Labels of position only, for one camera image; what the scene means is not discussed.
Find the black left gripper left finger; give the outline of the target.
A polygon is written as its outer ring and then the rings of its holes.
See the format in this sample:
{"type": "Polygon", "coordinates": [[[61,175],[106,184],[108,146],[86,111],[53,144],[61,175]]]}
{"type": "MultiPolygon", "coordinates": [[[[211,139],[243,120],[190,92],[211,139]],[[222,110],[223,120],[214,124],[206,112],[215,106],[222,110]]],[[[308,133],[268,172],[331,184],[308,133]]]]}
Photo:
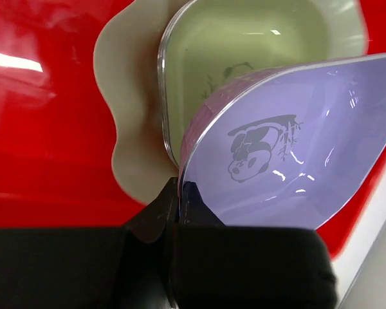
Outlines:
{"type": "Polygon", "coordinates": [[[0,229],[0,308],[170,308],[163,239],[177,179],[119,227],[0,229]]]}

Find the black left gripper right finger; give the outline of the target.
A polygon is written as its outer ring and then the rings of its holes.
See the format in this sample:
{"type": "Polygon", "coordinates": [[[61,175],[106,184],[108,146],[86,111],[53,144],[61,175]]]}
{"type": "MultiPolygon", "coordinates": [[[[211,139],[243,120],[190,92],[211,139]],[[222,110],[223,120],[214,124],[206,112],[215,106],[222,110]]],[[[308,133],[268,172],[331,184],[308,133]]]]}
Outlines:
{"type": "Polygon", "coordinates": [[[181,195],[170,280],[180,308],[334,308],[336,277],[309,229],[227,227],[197,185],[181,195]]]}

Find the purple square panda plate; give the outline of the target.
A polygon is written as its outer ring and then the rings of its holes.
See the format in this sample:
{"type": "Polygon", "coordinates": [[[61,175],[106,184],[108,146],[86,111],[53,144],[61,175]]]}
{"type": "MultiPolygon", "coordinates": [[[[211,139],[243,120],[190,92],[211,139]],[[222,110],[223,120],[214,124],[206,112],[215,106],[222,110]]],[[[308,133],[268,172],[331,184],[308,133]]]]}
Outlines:
{"type": "Polygon", "coordinates": [[[179,161],[180,218],[317,229],[386,148],[386,53],[254,71],[199,107],[179,161]]]}

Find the large green scalloped bowl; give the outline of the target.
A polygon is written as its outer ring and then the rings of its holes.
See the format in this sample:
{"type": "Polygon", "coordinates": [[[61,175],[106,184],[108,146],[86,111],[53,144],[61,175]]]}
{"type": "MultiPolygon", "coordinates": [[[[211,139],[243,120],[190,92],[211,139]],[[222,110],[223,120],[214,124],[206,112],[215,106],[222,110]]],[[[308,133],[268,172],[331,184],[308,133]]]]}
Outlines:
{"type": "Polygon", "coordinates": [[[169,21],[188,2],[134,1],[103,27],[95,44],[96,83],[116,127],[113,175],[142,203],[177,173],[163,139],[158,50],[169,21]]]}

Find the green square panda plate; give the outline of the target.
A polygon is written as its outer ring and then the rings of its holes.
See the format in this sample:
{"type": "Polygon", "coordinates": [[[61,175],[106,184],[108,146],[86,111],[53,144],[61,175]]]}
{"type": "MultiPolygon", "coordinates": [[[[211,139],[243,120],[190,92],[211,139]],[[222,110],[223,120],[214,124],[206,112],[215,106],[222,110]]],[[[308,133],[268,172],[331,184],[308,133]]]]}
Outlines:
{"type": "Polygon", "coordinates": [[[363,55],[368,30],[358,1],[189,1],[158,50],[165,149],[173,163],[199,106],[253,70],[363,55]]]}

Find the red plastic bin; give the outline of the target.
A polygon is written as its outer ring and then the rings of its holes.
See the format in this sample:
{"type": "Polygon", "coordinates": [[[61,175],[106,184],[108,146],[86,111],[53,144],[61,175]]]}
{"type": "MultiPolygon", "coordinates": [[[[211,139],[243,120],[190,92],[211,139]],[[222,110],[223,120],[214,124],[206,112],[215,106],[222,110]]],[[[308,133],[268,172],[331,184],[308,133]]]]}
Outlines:
{"type": "MultiPolygon", "coordinates": [[[[93,68],[100,32],[132,2],[0,1],[0,229],[117,227],[149,204],[115,180],[116,127],[93,68]]],[[[369,38],[355,57],[386,53],[386,1],[358,2],[369,38]]],[[[385,226],[386,148],[314,230],[341,265],[363,261],[385,226]]]]}

